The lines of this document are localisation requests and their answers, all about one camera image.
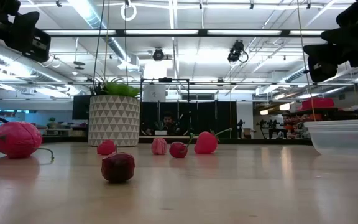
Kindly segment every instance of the table surface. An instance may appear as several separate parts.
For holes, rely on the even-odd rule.
[[[212,155],[122,148],[135,176],[108,184],[86,143],[46,144],[28,159],[0,154],[0,224],[358,223],[358,156],[311,146],[219,145]]]

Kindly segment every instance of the white geometric pot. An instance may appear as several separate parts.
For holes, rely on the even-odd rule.
[[[137,146],[140,101],[128,96],[92,96],[89,107],[88,144],[113,140],[117,146]]]

